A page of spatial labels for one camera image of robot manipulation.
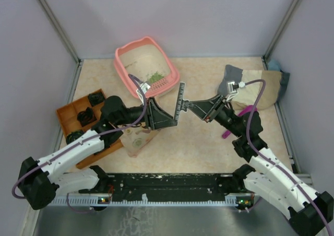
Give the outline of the beige cat litter bag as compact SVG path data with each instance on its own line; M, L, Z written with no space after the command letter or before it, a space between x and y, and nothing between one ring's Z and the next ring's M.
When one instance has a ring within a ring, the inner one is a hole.
M159 131L152 131L143 127L130 127L123 130L120 140L129 157L137 157L144 146L158 135Z

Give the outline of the purple plastic scoop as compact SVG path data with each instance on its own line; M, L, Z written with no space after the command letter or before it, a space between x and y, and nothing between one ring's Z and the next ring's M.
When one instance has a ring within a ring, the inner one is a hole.
M258 135L260 132L262 132L263 127L261 125L261 119L259 116L259 112L257 111L257 108L255 108L253 115L250 116L252 109L253 109L253 106L249 105L236 116L237 119L233 118L232 128L234 129L234 133L230 129L227 129L221 135L221 137L223 139L226 139L231 134L235 135L236 137L246 136L248 121L250 121L250 125L249 125L250 137L254 137Z

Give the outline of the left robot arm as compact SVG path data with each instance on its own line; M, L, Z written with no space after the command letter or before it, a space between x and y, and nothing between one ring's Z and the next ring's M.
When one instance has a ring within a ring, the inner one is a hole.
M170 115L153 97L144 98L142 105L131 108L118 96L108 97L99 121L79 138L50 155L38 160L29 157L22 162L12 195L25 199L32 209L40 210L59 195L82 190L105 191L108 176L99 166L76 173L67 173L67 170L107 149L127 128L140 123L151 131L176 126L180 110L176 106L174 115Z

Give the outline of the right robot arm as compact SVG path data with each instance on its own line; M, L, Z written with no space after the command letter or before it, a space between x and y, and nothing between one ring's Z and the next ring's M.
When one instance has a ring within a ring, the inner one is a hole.
M205 122L216 121L237 139L236 153L247 161L245 173L233 179L239 192L249 190L270 203L288 220L298 235L317 235L333 219L333 197L318 192L290 171L261 139L261 119L255 107L238 116L223 96L208 100L186 101L186 108Z

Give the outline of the green litter pellets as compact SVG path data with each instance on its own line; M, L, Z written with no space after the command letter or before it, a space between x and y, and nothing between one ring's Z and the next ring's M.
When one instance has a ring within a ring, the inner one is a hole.
M165 75L159 71L150 72L146 74L145 82L149 85L153 85L154 83L158 82L159 80L163 79Z

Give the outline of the pink litter box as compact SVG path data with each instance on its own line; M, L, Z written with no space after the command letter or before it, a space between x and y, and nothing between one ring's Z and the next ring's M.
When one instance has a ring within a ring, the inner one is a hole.
M129 74L144 82L147 73L159 71L165 75L163 79L151 86L146 93L146 97L163 95L172 90L180 81L178 69L156 41L149 36L117 48L115 50L114 67L130 94L135 98L138 98L137 87L129 78Z

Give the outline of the black part in tray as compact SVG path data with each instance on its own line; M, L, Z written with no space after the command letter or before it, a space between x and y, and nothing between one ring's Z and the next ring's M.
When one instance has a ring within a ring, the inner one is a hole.
M92 107L102 103L105 101L105 96L102 91L97 91L94 93L88 94L88 100Z

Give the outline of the blue cloth in corner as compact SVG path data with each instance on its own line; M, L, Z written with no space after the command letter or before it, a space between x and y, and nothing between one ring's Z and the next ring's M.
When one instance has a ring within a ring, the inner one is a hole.
M268 63L267 63L267 68L269 71L275 71L275 72L282 72L282 67L280 65L280 63L274 59L271 59Z

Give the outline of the black part front tray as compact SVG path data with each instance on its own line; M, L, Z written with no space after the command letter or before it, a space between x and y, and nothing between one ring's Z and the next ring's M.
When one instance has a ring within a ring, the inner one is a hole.
M84 134L83 130L76 130L66 136L66 144L70 144Z

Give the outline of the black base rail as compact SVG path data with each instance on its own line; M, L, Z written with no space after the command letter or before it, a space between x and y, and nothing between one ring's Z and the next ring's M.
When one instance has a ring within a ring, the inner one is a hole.
M220 202L236 196L237 204L254 202L232 174L221 173L109 173L100 186L80 190L80 194L106 194L114 202Z

